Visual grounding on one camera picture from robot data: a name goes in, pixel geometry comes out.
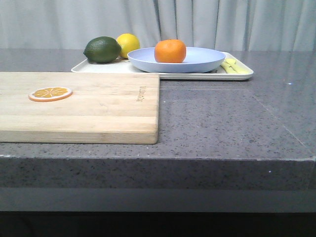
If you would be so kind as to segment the orange mandarin fruit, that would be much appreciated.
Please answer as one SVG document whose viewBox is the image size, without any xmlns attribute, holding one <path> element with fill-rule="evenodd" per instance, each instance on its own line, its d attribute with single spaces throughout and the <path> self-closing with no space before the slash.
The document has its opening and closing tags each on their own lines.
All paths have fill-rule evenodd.
<svg viewBox="0 0 316 237">
<path fill-rule="evenodd" d="M 186 52 L 186 45 L 179 39 L 162 40 L 154 48 L 155 60 L 159 63 L 182 63 Z"/>
</svg>

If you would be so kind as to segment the light blue plate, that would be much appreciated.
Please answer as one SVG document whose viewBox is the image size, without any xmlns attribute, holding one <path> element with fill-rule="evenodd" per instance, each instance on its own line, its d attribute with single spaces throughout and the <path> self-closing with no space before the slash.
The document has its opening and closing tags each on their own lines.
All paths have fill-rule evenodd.
<svg viewBox="0 0 316 237">
<path fill-rule="evenodd" d="M 187 47 L 182 63 L 159 63 L 154 48 L 142 48 L 128 53 L 131 64 L 150 73 L 206 73 L 218 68 L 226 58 L 223 52 L 200 47 Z"/>
</svg>

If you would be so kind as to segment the yellow print on tray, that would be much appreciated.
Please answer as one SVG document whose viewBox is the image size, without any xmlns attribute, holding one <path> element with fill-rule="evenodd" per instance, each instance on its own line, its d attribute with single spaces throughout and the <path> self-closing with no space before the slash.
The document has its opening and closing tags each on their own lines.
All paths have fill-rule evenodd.
<svg viewBox="0 0 316 237">
<path fill-rule="evenodd" d="M 237 61 L 233 58 L 226 58 L 221 67 L 228 74 L 248 74 L 248 71 L 237 65 Z"/>
</svg>

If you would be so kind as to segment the white rectangular tray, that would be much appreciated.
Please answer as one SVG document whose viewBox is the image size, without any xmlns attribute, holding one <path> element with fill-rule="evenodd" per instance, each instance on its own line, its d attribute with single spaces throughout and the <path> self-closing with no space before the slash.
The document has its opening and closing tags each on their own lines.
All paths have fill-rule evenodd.
<svg viewBox="0 0 316 237">
<path fill-rule="evenodd" d="M 224 53 L 226 58 L 234 59 L 236 65 L 245 71 L 244 74 L 227 73 L 221 66 L 207 73 L 158 73 L 160 79 L 166 80 L 232 80 L 243 81 L 250 79 L 254 72 L 243 62 L 235 58 L 228 52 Z M 135 68 L 129 60 L 118 58 L 108 64 L 91 64 L 88 60 L 83 60 L 75 65 L 72 69 L 74 73 L 126 73 L 135 74 L 143 71 Z"/>
</svg>

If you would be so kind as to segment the wooden cutting board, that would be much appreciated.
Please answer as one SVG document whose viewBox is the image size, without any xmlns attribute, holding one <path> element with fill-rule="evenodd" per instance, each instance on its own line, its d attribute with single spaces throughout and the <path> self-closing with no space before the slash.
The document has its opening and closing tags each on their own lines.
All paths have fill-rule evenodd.
<svg viewBox="0 0 316 237">
<path fill-rule="evenodd" d="M 35 102 L 37 89 L 67 87 L 68 98 Z M 22 143 L 155 144 L 159 76 L 135 73 L 2 72 L 0 140 Z"/>
</svg>

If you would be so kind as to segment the yellow lemon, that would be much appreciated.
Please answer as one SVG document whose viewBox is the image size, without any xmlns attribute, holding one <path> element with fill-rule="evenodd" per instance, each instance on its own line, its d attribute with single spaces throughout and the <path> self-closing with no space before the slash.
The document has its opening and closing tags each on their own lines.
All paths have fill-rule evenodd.
<svg viewBox="0 0 316 237">
<path fill-rule="evenodd" d="M 128 53 L 140 49 L 139 39 L 130 33 L 125 33 L 117 37 L 117 42 L 121 46 L 121 58 L 128 58 Z"/>
</svg>

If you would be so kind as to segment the green lime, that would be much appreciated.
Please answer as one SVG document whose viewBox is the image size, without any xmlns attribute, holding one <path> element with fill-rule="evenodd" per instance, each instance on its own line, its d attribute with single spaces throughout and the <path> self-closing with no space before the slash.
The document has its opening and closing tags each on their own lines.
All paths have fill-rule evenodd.
<svg viewBox="0 0 316 237">
<path fill-rule="evenodd" d="M 121 53 L 121 46 L 112 37 L 97 37 L 88 42 L 83 54 L 93 63 L 110 63 Z"/>
</svg>

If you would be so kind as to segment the orange slice toy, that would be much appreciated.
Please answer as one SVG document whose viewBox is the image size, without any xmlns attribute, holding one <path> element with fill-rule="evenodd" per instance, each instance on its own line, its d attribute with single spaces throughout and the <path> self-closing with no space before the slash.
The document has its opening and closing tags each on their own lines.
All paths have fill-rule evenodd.
<svg viewBox="0 0 316 237">
<path fill-rule="evenodd" d="M 30 93 L 28 98 L 35 102 L 52 102 L 68 98 L 72 93 L 73 91 L 67 87 L 47 87 Z"/>
</svg>

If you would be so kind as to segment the grey curtain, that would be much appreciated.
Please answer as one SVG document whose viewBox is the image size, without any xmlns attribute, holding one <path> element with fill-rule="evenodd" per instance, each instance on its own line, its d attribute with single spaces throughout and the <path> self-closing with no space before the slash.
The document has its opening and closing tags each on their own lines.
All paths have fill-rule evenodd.
<svg viewBox="0 0 316 237">
<path fill-rule="evenodd" d="M 142 47 L 180 39 L 223 51 L 315 51 L 313 0 L 3 0 L 1 48 L 82 49 L 98 36 Z"/>
</svg>

